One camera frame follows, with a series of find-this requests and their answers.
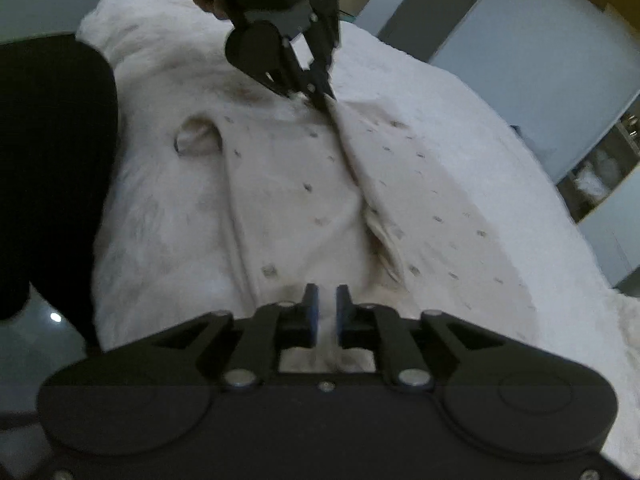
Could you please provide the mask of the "beige patterned garment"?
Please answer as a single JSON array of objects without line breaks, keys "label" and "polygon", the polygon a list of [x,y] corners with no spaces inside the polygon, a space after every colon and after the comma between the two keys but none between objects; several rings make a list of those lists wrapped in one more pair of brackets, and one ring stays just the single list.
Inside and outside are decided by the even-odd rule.
[{"label": "beige patterned garment", "polygon": [[334,294],[343,284],[407,318],[441,308],[535,341],[530,293],[469,197],[439,166],[412,174],[401,152],[378,162],[361,144],[367,131],[344,110],[336,126],[311,114],[183,119],[174,148],[198,173],[183,316],[250,314],[318,285],[317,345],[286,352],[288,372],[372,370],[370,352],[338,345]]}]

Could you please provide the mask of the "white fluffy bed blanket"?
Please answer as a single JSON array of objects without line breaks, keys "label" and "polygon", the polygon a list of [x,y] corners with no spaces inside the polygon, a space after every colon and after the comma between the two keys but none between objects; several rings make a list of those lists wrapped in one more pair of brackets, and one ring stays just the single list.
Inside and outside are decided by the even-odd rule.
[{"label": "white fluffy bed blanket", "polygon": [[343,24],[329,122],[305,99],[276,96],[224,57],[229,25],[191,0],[101,0],[77,36],[115,75],[120,149],[96,238],[93,293],[112,350],[189,321],[180,295],[192,262],[186,217],[198,173],[174,148],[184,118],[349,112],[378,162],[401,152],[412,174],[439,166],[486,220],[527,287],[539,332],[526,342],[608,378],[618,416],[605,454],[639,470],[639,304],[608,286],[555,186],[511,127],[453,74]]}]

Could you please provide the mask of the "white wardrobe with open shelves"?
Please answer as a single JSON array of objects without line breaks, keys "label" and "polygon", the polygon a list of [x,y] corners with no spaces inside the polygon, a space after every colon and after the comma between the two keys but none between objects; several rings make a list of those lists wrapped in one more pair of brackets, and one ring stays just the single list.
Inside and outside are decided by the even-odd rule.
[{"label": "white wardrobe with open shelves", "polygon": [[639,266],[639,173],[602,142],[639,96],[639,47],[587,0],[478,0],[432,58],[485,100],[553,183],[597,206],[578,226],[612,285]]}]

